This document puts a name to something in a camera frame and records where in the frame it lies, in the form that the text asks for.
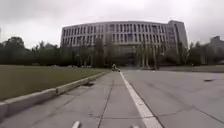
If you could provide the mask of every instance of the lawn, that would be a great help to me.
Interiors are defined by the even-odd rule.
[[[161,68],[161,70],[224,73],[224,65],[195,66],[195,67],[191,67],[191,66],[189,66],[189,67],[167,67],[167,68]]]
[[[0,101],[42,91],[103,72],[103,69],[0,66]]]

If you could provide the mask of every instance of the overcast sky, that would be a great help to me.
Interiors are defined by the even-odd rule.
[[[98,21],[143,20],[185,23],[189,42],[224,39],[224,0],[0,0],[0,41],[23,38],[60,43],[63,26]]]

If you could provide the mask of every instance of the large building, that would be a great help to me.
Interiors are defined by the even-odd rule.
[[[178,42],[188,47],[184,23],[179,21],[116,21],[68,26],[62,29],[61,46],[78,47],[83,42],[94,46],[98,38],[104,43],[110,39],[118,46],[118,53],[133,53],[142,42],[152,44],[152,48],[160,48],[162,51],[177,49]]]

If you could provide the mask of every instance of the curb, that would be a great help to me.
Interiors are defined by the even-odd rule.
[[[55,96],[68,92],[80,85],[87,84],[88,82],[93,81],[105,75],[106,73],[107,72],[99,73],[94,76],[90,76],[72,83],[59,86],[57,88],[47,89],[42,92],[36,92],[25,96],[19,96],[16,98],[2,101],[0,102],[0,122],[5,117],[14,115],[40,102],[47,101]]]

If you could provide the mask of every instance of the road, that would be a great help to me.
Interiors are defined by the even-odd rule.
[[[93,86],[80,86],[8,117],[0,128],[72,128],[75,121],[82,128],[150,128],[151,119],[165,128],[224,127],[223,74],[140,70],[122,74],[109,73]]]

